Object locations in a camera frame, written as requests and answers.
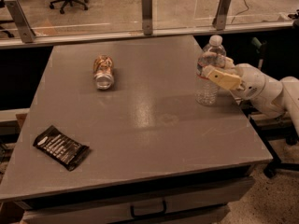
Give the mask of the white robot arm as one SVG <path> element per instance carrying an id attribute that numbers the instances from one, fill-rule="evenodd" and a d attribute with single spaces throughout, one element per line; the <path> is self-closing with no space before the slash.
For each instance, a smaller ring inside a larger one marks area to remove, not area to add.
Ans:
<path id="1" fill-rule="evenodd" d="M 274 79 L 248 64 L 227 62 L 223 68 L 206 65 L 203 75 L 234 96 L 249 100 L 267 117 L 275 119 L 288 113 L 299 134 L 299 79 Z"/>

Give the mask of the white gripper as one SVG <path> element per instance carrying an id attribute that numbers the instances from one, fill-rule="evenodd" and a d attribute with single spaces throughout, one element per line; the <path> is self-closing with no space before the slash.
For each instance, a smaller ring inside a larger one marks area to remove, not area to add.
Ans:
<path id="1" fill-rule="evenodd" d="M 202 70 L 204 77 L 255 107 L 270 106 L 275 98 L 275 80 L 260 69 L 241 63 L 235 67 L 234 60 L 226 57 L 224 69 L 208 65 Z"/>

